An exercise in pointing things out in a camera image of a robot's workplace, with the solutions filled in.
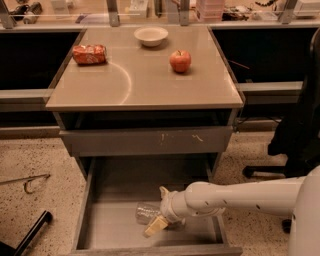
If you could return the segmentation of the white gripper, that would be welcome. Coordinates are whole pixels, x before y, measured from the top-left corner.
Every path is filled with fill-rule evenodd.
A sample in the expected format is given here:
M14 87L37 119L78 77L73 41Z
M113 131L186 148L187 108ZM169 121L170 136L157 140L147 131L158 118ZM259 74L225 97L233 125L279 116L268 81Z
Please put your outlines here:
M169 191L164 186L160 186L159 190L161 197L160 212L162 215L153 217L144 229L143 235L146 238L165 229L168 226L168 222L179 222L187 216L187 204L183 191Z

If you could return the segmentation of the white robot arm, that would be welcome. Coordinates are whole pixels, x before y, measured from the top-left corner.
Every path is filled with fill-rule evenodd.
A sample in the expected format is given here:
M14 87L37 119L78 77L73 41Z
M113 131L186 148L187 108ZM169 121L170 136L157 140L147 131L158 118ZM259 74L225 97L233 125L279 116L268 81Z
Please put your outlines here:
M320 167L296 178L233 185L194 182L180 192L160 191L160 212L147 225L146 237L187 217L244 208L291 219L288 256L320 256Z

